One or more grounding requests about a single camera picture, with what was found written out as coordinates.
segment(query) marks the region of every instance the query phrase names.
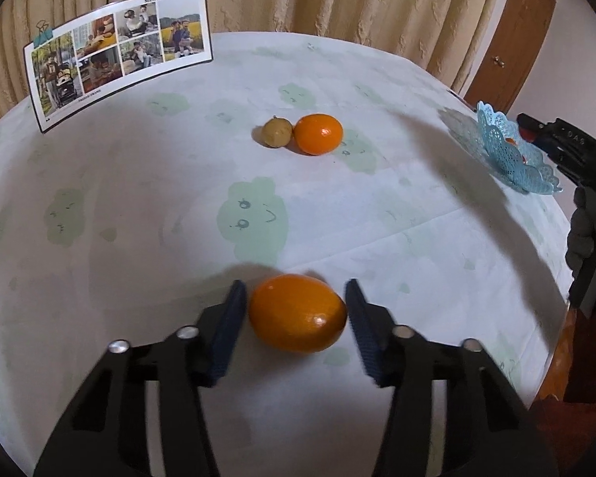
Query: blue basket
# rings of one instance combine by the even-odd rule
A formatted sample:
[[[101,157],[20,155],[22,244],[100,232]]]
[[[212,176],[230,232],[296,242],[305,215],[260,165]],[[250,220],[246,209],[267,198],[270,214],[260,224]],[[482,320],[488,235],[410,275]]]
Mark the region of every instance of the blue basket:
[[[563,191],[554,169],[544,162],[543,152],[521,138],[516,122],[483,102],[477,104],[477,121],[490,160],[507,179],[536,194]]]

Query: photo frame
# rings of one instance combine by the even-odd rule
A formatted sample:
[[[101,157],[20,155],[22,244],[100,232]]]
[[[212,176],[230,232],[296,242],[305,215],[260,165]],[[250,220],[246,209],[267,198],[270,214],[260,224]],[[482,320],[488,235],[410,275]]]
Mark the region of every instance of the photo frame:
[[[24,47],[42,133],[141,81],[213,60],[206,0],[125,0]]]

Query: stroller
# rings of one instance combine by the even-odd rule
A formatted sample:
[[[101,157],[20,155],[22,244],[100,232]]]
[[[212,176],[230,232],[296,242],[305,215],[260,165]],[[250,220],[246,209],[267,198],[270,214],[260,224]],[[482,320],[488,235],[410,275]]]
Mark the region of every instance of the stroller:
[[[55,86],[57,87],[60,106],[75,100],[75,84],[68,63],[60,65],[58,77],[55,79]]]

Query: photo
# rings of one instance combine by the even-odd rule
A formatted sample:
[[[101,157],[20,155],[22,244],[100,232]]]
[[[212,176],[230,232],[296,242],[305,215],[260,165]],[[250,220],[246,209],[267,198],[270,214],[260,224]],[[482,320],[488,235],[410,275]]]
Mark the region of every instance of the photo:
[[[81,60],[79,62],[79,72],[86,93],[121,78],[121,63],[119,62],[117,47],[108,48],[103,52],[97,52],[95,55]]]
[[[45,117],[82,96],[70,32],[33,50],[31,61]]]
[[[154,3],[122,10],[115,14],[119,42],[159,30]]]
[[[121,67],[124,70],[124,75],[163,62],[161,40],[158,33],[126,41],[119,45],[119,49],[121,50]]]
[[[117,34],[115,34],[112,14],[77,27],[73,30],[73,37],[78,59],[116,44]]]
[[[199,0],[161,0],[159,15],[166,61],[203,52]]]

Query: table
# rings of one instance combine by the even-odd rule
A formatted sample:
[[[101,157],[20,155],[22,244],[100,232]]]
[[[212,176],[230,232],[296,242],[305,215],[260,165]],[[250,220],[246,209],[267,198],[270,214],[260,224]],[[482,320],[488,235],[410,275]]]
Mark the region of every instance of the table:
[[[554,199],[492,175],[475,115],[403,58],[289,33],[216,34],[213,47],[214,62],[46,135],[28,100],[0,121],[0,441],[16,462],[32,472],[109,341],[159,341],[235,278],[281,271],[340,294],[358,278],[428,339],[481,339],[529,403],[571,282]],[[345,128],[330,155],[254,139],[273,115],[312,112]],[[389,398],[350,326],[299,357],[247,323],[202,394],[219,467],[239,477],[370,475]]]

